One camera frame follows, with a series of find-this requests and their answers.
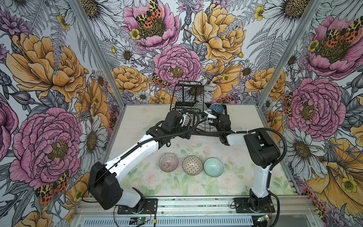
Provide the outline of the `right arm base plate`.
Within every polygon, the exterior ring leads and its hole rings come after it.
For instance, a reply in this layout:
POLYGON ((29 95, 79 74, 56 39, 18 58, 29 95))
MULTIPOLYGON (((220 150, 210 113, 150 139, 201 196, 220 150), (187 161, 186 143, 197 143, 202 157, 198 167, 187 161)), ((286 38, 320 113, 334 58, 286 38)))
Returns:
POLYGON ((275 213, 275 208, 270 197, 234 198, 231 207, 237 213, 275 213))

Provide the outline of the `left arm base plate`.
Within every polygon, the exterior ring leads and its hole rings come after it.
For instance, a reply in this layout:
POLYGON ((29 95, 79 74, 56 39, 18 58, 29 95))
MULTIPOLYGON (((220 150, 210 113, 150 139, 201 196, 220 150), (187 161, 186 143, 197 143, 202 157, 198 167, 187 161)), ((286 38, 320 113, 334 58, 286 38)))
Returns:
POLYGON ((137 214, 156 214, 158 199, 142 198, 141 201, 133 208, 119 205, 117 208, 118 215, 137 215, 137 214))

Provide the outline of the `pink patterned bowl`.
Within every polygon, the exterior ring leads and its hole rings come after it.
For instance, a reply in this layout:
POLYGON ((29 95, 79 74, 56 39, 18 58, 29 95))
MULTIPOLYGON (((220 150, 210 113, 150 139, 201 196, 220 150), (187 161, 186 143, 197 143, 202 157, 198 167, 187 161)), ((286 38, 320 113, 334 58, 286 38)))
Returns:
POLYGON ((164 172, 173 172, 179 165, 179 159, 175 154, 166 153, 159 160, 159 167, 164 172))

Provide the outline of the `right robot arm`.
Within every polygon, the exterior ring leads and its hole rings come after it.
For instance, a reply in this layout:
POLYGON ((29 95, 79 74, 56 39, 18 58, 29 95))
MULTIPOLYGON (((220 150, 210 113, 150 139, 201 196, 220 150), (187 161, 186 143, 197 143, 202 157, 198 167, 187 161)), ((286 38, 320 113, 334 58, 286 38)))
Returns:
POLYGON ((250 189, 248 206, 253 212, 262 211, 271 205, 272 192, 269 190, 272 170, 285 157, 287 142, 284 136, 271 128, 256 128, 245 131, 233 131, 227 114, 208 113, 202 118, 216 128, 204 135, 218 135, 226 146, 246 146, 251 160, 255 164, 254 183, 250 189))

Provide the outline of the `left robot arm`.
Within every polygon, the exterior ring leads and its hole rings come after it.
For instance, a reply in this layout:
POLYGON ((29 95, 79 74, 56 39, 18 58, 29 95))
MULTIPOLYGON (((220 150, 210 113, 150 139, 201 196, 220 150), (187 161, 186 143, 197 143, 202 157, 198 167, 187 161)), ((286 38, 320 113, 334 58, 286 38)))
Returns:
POLYGON ((104 210, 121 205, 132 208, 134 212, 140 212, 145 197, 136 188, 123 189, 124 178, 149 155, 163 146, 169 147, 171 139, 189 139, 199 121, 200 116, 195 111, 170 111, 163 121, 149 128, 133 147, 120 156, 105 164, 96 162, 91 167, 87 191, 104 210))

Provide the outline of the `blue patterned bowl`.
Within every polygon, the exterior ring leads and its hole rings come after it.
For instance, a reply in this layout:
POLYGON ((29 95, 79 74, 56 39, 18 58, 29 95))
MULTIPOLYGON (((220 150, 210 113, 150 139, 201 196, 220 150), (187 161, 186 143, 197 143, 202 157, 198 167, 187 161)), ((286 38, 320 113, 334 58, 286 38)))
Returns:
POLYGON ((215 111, 216 113, 219 113, 219 114, 225 114, 225 109, 224 109, 223 105, 219 104, 219 103, 211 104, 209 109, 211 111, 215 111))

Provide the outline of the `brown patterned bowl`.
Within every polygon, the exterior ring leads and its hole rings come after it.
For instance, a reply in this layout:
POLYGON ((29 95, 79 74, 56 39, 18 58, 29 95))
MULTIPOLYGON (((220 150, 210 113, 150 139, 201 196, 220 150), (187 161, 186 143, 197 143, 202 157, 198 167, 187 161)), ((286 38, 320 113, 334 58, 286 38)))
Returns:
POLYGON ((203 163, 197 156, 188 156, 182 162, 184 172, 191 176, 200 174, 203 170, 203 163))

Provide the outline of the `mint green striped bowl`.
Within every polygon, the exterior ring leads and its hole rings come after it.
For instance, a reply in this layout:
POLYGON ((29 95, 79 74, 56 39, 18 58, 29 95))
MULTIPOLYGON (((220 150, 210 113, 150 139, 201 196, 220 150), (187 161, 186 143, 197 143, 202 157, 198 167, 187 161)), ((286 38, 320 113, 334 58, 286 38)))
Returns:
POLYGON ((210 177, 219 177, 223 174, 224 166, 219 159, 208 158, 204 162, 204 171, 210 177))

